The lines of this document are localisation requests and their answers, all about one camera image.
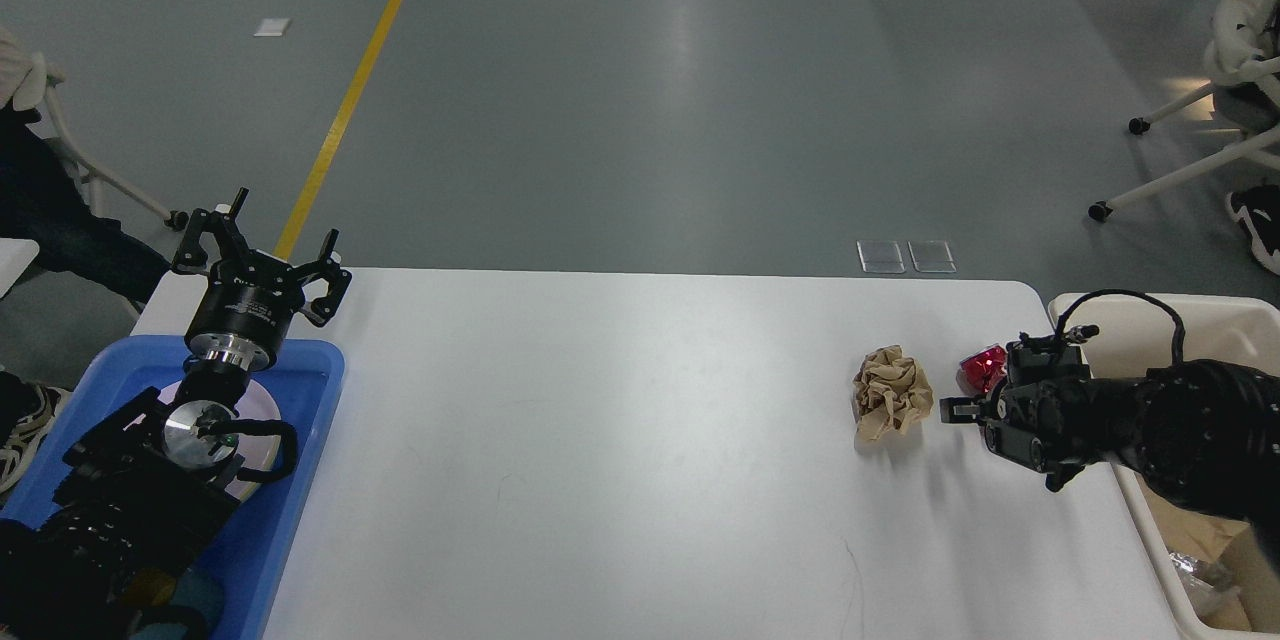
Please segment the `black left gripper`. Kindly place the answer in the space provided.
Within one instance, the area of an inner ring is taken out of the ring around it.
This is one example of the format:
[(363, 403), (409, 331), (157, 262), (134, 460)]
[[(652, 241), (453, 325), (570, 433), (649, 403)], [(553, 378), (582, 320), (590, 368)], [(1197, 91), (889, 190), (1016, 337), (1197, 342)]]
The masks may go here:
[(207, 289), (186, 333), (191, 355), (264, 371), (278, 362), (294, 314), (312, 326), (334, 320), (352, 273), (338, 259), (338, 229), (328, 230), (315, 260), (252, 271), (250, 247), (236, 221), (248, 195), (242, 186), (227, 207), (193, 210), (172, 271), (207, 276)]

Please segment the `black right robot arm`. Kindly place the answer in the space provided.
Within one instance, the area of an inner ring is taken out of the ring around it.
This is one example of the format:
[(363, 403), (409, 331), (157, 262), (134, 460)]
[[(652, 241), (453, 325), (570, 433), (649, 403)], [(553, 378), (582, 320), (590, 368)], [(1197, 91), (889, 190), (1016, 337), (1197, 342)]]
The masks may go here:
[(1170, 361), (1139, 378), (1096, 378), (1082, 353), (1098, 326), (1071, 325), (1089, 292), (1047, 337), (1005, 347), (1005, 375), (984, 394), (937, 402), (942, 422), (973, 422), (987, 449), (1044, 477), (1051, 492), (1110, 462), (1184, 511), (1247, 522), (1277, 566), (1277, 378), (1219, 358), (1188, 358), (1187, 326), (1169, 303), (1135, 292), (1172, 323)]

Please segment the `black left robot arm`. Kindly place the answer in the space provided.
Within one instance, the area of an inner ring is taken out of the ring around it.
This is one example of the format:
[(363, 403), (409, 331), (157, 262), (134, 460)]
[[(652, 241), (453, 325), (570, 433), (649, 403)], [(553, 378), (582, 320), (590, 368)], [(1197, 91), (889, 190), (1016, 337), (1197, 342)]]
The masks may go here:
[(3, 507), (5, 639), (259, 639), (346, 369), (325, 326), (352, 273), (256, 251), (247, 189), (196, 210), (175, 251), (206, 291), (183, 338), (95, 358)]

